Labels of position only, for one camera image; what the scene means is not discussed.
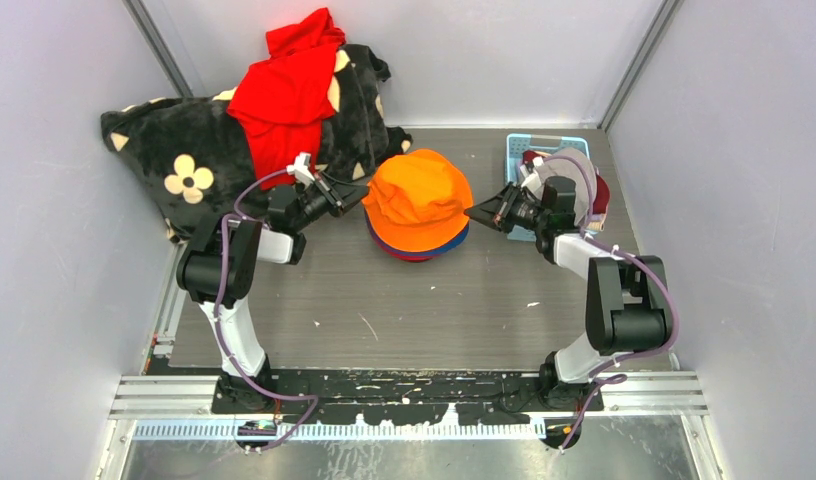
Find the blue bucket hat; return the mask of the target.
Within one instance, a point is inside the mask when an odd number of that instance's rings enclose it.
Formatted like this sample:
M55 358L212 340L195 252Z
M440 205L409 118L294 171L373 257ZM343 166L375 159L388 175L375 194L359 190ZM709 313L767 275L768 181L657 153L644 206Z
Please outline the blue bucket hat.
M424 262L449 253L464 243L469 219L463 212L442 219L401 224L382 215L365 213L373 242L388 255L407 262Z

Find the light blue plastic basket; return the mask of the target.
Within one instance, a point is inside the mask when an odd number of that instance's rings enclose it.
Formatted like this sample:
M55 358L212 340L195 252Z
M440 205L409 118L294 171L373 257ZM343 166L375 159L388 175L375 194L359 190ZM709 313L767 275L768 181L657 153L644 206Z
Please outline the light blue plastic basket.
M577 150L581 151L586 156L588 156L589 159L591 160L589 144L585 139L581 137L552 136L523 133L510 134L506 139L506 180L508 182L513 182L514 184L519 185L517 183L518 165L519 162L521 161L522 154L527 150L555 153L567 147L576 148ZM595 164L594 166L596 167L596 169L598 170L598 174L600 175L599 168ZM605 215L601 215L600 219L591 219L590 216L590 222L587 226L588 232L591 234L597 234L601 232L604 229L606 219L607 213Z

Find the orange hat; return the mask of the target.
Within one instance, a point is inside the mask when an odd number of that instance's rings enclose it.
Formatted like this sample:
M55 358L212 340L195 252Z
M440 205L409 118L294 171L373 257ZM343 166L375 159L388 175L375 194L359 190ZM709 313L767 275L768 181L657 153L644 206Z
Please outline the orange hat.
M465 174L442 154L419 149L386 160L362 206L378 240L405 254L440 251L466 234L474 204Z

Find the grey bucket hat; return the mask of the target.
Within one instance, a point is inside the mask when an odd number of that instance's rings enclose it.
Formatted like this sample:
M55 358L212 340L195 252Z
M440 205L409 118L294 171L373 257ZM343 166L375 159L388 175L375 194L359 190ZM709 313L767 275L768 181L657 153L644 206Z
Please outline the grey bucket hat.
M574 212L575 224L581 226L588 206L596 200L597 177L591 160L576 148L564 148L553 154L539 152L543 158L542 164L535 167L538 175L538 184L533 189L536 198L541 199L544 192L544 182L555 176L569 178L575 182L576 200Z

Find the red bucket hat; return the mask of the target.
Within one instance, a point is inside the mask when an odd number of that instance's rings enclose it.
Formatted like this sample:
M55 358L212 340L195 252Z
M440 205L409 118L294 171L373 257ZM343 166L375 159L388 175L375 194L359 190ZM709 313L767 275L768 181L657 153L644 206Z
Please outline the red bucket hat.
M406 262L409 262L409 263L422 263L422 262L437 258L437 257L439 257L439 256L441 256L443 254L446 254L449 251L457 248L462 243L461 240L452 239L451 241L445 243L444 245L442 245L441 247L436 248L436 249L423 251L423 252L407 252L407 251L392 248L390 245L385 243L383 240L381 240L377 236L373 236L372 239L373 239L374 243L382 251L384 251L386 254L388 254L391 257L394 257L396 259L406 261Z

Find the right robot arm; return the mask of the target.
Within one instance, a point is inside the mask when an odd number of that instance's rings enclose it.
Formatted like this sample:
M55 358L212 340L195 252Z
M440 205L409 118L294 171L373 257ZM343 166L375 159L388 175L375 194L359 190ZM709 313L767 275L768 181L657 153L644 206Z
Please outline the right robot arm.
M575 200L575 181L555 176L545 181L540 196L509 183L465 211L470 220L495 231L531 230L545 260L586 283L583 334L550 353L540 367L540 400L555 411L566 409L578 388L592 386L610 366L662 353L676 339L675 307L662 260L597 242L577 223Z

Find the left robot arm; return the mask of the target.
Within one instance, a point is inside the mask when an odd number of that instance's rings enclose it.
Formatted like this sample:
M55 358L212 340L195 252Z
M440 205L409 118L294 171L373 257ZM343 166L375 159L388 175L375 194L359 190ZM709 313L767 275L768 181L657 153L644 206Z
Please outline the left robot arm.
M254 218L232 210L202 218L176 269L176 281L210 322L222 356L219 385L236 388L239 403L253 413L269 409L275 392L266 351L254 331L249 293L256 266L299 262L304 229L324 215L341 217L368 194L361 183L313 173L300 186L277 185L266 193L266 214Z

